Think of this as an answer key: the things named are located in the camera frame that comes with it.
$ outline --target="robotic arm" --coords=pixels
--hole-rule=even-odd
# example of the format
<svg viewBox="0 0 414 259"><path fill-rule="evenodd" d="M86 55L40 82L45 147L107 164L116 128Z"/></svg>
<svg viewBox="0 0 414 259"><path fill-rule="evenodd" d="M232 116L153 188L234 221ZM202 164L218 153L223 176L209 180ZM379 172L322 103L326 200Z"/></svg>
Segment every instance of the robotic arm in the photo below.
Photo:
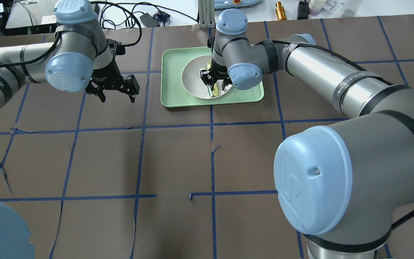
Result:
<svg viewBox="0 0 414 259"><path fill-rule="evenodd" d="M120 75L115 55L123 49L105 38L89 1L61 0L54 13L61 24L54 43L0 47L0 108L23 85L41 82L69 92L86 89L102 102L103 90L118 90L134 102L138 82Z"/></svg>
<svg viewBox="0 0 414 259"><path fill-rule="evenodd" d="M246 29L240 10L220 14L202 80L246 90L263 73L284 69L350 118L286 138L274 160L275 184L311 258L376 259L393 210L414 202L414 90L331 56L309 35L250 46Z"/></svg>

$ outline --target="blue cap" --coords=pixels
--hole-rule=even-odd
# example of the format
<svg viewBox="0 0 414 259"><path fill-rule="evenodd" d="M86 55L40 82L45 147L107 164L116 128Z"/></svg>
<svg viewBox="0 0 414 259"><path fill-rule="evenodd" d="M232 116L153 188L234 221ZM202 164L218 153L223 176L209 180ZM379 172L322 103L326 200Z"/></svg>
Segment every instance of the blue cap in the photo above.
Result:
<svg viewBox="0 0 414 259"><path fill-rule="evenodd" d="M247 16L237 9L226 9L220 13L217 31L226 35L239 35L247 31Z"/></svg>
<svg viewBox="0 0 414 259"><path fill-rule="evenodd" d="M0 259L34 259L35 249L28 243L31 233L23 218L0 203Z"/></svg>
<svg viewBox="0 0 414 259"><path fill-rule="evenodd" d="M46 79L58 90L79 92L89 84L93 72L92 61L83 54L56 54L46 65Z"/></svg>
<svg viewBox="0 0 414 259"><path fill-rule="evenodd" d="M54 6L54 14L61 24L85 23L97 18L87 0L60 0Z"/></svg>
<svg viewBox="0 0 414 259"><path fill-rule="evenodd" d="M316 40L311 36L311 34L303 33L303 34L293 34L292 36L300 36L302 37L308 44L315 45Z"/></svg>
<svg viewBox="0 0 414 259"><path fill-rule="evenodd" d="M274 158L274 182L289 223L307 235L322 235L343 218L352 191L346 144L327 126L284 140Z"/></svg>
<svg viewBox="0 0 414 259"><path fill-rule="evenodd" d="M239 90L248 90L263 80L263 72L254 64L238 63L228 68L234 87Z"/></svg>

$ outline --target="round plate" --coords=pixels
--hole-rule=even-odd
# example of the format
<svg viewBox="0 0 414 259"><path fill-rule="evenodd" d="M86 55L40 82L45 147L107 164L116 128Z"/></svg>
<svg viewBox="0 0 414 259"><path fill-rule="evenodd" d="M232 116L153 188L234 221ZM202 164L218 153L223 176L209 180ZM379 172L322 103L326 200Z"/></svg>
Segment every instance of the round plate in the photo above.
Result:
<svg viewBox="0 0 414 259"><path fill-rule="evenodd" d="M227 85L225 90L221 90L221 84L223 80L218 80L217 87L218 87L218 95L214 97L210 97L208 94L208 87L202 82L200 71L201 69L206 69L207 62L211 61L211 55L205 55L197 57L186 64L183 69L183 73L181 75L181 82L183 83L184 88L188 93L194 95L197 98L201 99L215 99L218 97L222 97L225 93L227 93L232 85Z"/></svg>

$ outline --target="brown table surface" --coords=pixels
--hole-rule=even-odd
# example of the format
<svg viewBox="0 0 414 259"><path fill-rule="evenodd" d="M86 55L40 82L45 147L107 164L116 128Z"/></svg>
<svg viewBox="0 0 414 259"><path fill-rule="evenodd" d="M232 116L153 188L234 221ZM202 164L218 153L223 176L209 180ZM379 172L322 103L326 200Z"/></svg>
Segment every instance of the brown table surface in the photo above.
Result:
<svg viewBox="0 0 414 259"><path fill-rule="evenodd" d="M414 88L414 15L250 23L247 32L251 43L297 33ZM133 42L138 30L105 35ZM42 83L0 110L0 163L13 191L0 173L0 201L27 221L36 258L130 258L134 217L135 259L308 258L277 200L274 153L283 138L344 117L285 72L263 77L258 103L164 108L163 51L207 38L198 26L143 29L141 42L117 57L141 86L133 104L112 91L102 104ZM7 36L0 46L51 41ZM396 210L394 220L413 208ZM414 219L388 247L395 258L414 258Z"/></svg>

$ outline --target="light green rectangular tray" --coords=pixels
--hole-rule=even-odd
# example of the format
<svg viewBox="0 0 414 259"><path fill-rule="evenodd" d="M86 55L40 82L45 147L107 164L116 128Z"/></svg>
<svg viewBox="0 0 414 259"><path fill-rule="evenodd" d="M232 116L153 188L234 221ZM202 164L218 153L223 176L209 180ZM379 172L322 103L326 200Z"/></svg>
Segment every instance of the light green rectangular tray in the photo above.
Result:
<svg viewBox="0 0 414 259"><path fill-rule="evenodd" d="M181 75L189 61L199 56L210 55L208 47L192 47L187 49L169 49L162 54L161 71L161 103L168 108L215 105L229 103L258 102L263 99L265 91L263 82L249 90L237 90L232 87L222 97L205 100L194 97L184 88Z"/></svg>

